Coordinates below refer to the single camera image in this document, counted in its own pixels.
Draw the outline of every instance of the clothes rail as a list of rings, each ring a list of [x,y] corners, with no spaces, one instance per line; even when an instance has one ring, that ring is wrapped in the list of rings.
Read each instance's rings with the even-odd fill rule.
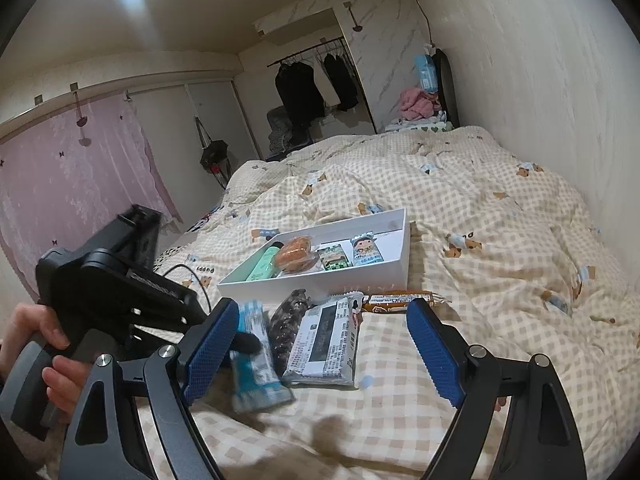
[[[282,63],[282,62],[286,61],[287,59],[291,59],[293,57],[299,56],[300,54],[304,54],[305,52],[308,52],[309,50],[313,50],[315,48],[318,48],[320,46],[323,46],[323,45],[326,45],[326,44],[329,44],[329,43],[334,43],[335,41],[342,42],[342,40],[344,40],[344,36],[339,36],[338,38],[333,38],[332,40],[323,41],[322,43],[318,43],[317,45],[310,46],[309,48],[306,48],[304,50],[300,50],[299,52],[296,52],[295,54],[290,54],[287,57],[283,57],[282,59],[274,61],[273,63],[268,64],[267,68],[270,67],[270,66],[273,66],[273,65],[277,65],[278,63]]]

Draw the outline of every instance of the food wrapper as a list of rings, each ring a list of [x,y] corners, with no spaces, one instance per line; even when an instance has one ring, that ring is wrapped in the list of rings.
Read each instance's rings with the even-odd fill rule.
[[[311,250],[311,236],[298,236],[284,244],[273,257],[273,265],[284,272],[310,269],[318,259]]]
[[[229,352],[234,372],[235,388],[231,398],[234,411],[256,412],[292,401],[291,390],[282,386],[273,368],[262,303],[256,300],[243,303],[239,311],[238,331],[255,335],[262,349],[255,355]]]
[[[381,294],[365,296],[362,310],[374,314],[406,312],[406,306],[416,298],[424,298],[431,308],[447,301],[443,296],[434,294],[430,290],[390,290]]]
[[[304,288],[294,290],[278,307],[269,322],[269,342],[273,355],[273,367],[278,377],[282,377],[287,369],[287,362],[300,328],[300,322],[302,322],[306,311],[311,308],[311,300],[305,292]]]
[[[306,312],[283,382],[354,385],[358,313],[363,298],[361,292],[334,296]]]
[[[318,257],[324,270],[346,269],[349,267],[349,260],[340,244],[318,249]]]
[[[374,237],[372,232],[363,233],[351,239],[354,267],[367,264],[377,264],[384,261],[384,258],[382,257],[382,254],[380,254],[380,251],[373,239]]]

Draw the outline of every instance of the black clothing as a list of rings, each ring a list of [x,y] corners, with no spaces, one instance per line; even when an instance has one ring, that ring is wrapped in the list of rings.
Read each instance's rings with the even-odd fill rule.
[[[335,92],[340,98],[338,110],[346,111],[358,104],[356,85],[354,85],[353,79],[342,58],[329,54],[324,58],[324,68],[326,69],[326,74],[329,76],[331,84],[334,86]]]
[[[314,69],[305,63],[283,64],[276,88],[294,130],[306,130],[311,121],[324,117],[324,99],[314,82]]]

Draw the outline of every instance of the pink towel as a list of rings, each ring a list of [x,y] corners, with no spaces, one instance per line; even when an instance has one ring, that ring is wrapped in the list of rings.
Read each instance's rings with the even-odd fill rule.
[[[400,94],[400,114],[408,121],[429,118],[440,110],[438,94],[427,94],[420,88],[408,88]]]

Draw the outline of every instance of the green bottle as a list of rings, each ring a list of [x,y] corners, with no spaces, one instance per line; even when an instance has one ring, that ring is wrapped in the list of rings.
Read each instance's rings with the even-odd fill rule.
[[[245,281],[256,282],[258,280],[268,280],[273,276],[273,258],[283,245],[281,242],[274,242],[273,245],[268,247]]]

